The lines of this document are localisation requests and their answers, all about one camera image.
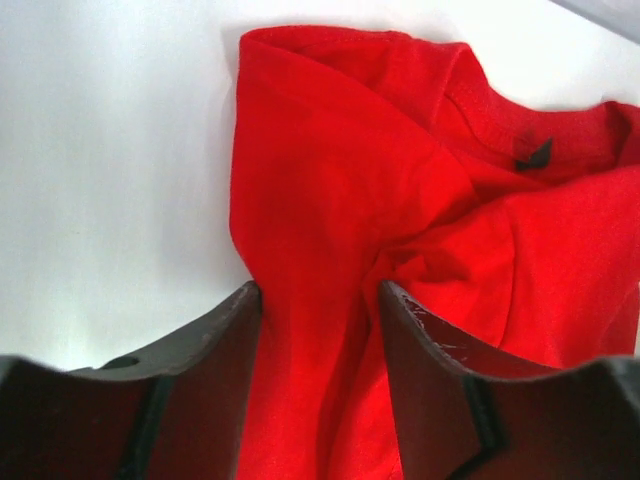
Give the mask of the bright red kungfu t-shirt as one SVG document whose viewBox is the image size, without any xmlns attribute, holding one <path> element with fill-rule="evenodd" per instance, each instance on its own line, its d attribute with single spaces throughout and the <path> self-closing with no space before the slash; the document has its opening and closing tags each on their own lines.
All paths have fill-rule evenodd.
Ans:
<svg viewBox="0 0 640 480">
<path fill-rule="evenodd" d="M 471 48 L 284 26 L 239 42 L 230 229 L 263 323 L 238 475 L 397 479 L 377 288 L 551 367 L 630 354 L 639 110 L 540 112 Z"/>
</svg>

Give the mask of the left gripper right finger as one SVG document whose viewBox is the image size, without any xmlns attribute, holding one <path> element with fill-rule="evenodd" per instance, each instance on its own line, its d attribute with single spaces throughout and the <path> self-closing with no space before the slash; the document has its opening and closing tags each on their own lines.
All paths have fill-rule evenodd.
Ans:
<svg viewBox="0 0 640 480">
<path fill-rule="evenodd" d="M 553 369 L 492 347 L 379 289 L 403 475 L 408 479 L 635 479 L 639 362 Z"/>
</svg>

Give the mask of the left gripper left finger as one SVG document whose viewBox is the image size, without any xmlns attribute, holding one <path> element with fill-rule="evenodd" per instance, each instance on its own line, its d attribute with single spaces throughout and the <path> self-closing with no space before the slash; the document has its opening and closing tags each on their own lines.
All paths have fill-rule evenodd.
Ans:
<svg viewBox="0 0 640 480">
<path fill-rule="evenodd" d="M 99 368 L 1 359 L 5 479 L 232 479 L 261 322 L 248 282 Z"/>
</svg>

